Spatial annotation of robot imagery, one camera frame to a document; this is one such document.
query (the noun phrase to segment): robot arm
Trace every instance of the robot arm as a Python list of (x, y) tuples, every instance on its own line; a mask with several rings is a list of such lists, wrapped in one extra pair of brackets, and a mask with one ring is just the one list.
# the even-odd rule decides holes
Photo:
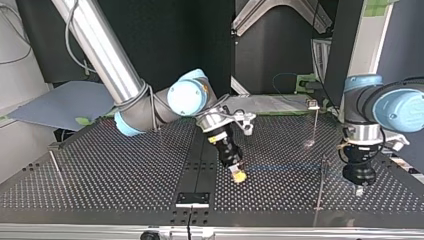
[(237, 123), (246, 135), (252, 134), (254, 114), (230, 114), (217, 100), (203, 71), (182, 76), (170, 88), (156, 94), (141, 79), (96, 0), (52, 0), (84, 53), (93, 64), (120, 111), (115, 114), (118, 129), (127, 136), (142, 134), (170, 123), (180, 116), (192, 116), (218, 151), (236, 182), (245, 179), (239, 169), (242, 153), (234, 144), (229, 124)]
[(383, 85), (379, 75), (349, 77), (345, 82), (344, 139), (347, 157), (343, 176), (357, 186), (372, 185), (371, 161), (389, 140), (384, 129), (417, 132), (424, 128), (424, 81), (405, 80)]

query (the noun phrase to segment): light blue joint cap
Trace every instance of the light blue joint cap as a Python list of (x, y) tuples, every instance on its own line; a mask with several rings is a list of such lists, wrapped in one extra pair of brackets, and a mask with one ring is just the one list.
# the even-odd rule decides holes
[(127, 137), (132, 137), (144, 133), (135, 128), (130, 127), (122, 118), (121, 112), (115, 113), (115, 123), (118, 130)]
[(168, 103), (172, 111), (180, 116), (192, 116), (200, 112), (208, 100), (208, 88), (198, 78), (207, 80), (202, 70), (184, 74), (169, 88)]
[(357, 75), (348, 77), (345, 81), (344, 92), (356, 88), (363, 88), (372, 85), (381, 85), (383, 84), (383, 78), (380, 75), (368, 74), (368, 75)]
[(192, 70), (192, 71), (182, 75), (178, 79), (178, 81), (181, 81), (181, 80), (184, 80), (184, 79), (196, 79), (196, 78), (205, 78), (206, 80), (208, 80), (208, 77), (206, 77), (203, 70), (198, 68), (198, 69)]
[(417, 132), (424, 128), (424, 93), (397, 89), (381, 96), (373, 107), (374, 118), (383, 127), (397, 132)]

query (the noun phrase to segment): white wall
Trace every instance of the white wall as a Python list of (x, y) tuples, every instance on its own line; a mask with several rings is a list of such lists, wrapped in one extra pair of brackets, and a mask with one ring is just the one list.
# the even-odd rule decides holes
[[(0, 0), (16, 8), (15, 0)], [(6, 13), (15, 19), (13, 14)], [(18, 21), (12, 21), (18, 29)], [(20, 40), (0, 13), (0, 62), (24, 56), (28, 46)], [(49, 90), (33, 53), (13, 64), (0, 65), (0, 116)], [(54, 141), (49, 127), (13, 121), (0, 122), (0, 182), (47, 152)]]

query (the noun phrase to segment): perforated metal table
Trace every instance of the perforated metal table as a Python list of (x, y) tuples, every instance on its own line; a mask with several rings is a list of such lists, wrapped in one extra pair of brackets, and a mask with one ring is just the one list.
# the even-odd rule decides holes
[[(341, 177), (337, 123), (320, 115), (315, 144), (309, 146), (313, 121), (309, 115), (261, 116), (250, 137), (234, 128), (248, 174), (235, 184), (192, 119), (132, 138), (119, 134), (113, 120), (100, 120), (0, 185), (0, 239), (2, 232), (45, 232), (40, 226), (103, 225), (114, 226), (105, 231), (126, 226), (131, 232), (141, 231), (136, 226), (184, 231), (190, 226), (194, 232), (203, 227), (418, 229), (414, 233), (423, 237), (424, 186), (381, 155), (373, 163), (376, 184), (355, 197)], [(317, 209), (323, 159), (329, 169)], [(176, 208), (180, 193), (207, 193), (209, 208)]]

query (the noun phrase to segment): yellow object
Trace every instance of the yellow object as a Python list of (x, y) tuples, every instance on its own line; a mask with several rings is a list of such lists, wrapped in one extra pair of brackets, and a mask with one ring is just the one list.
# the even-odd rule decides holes
[(215, 136), (214, 137), (210, 137), (210, 138), (208, 138), (208, 140), (209, 140), (210, 143), (215, 143), (216, 142), (216, 137)]
[(242, 183), (246, 180), (247, 175), (244, 171), (237, 171), (233, 173), (233, 179), (235, 183)]

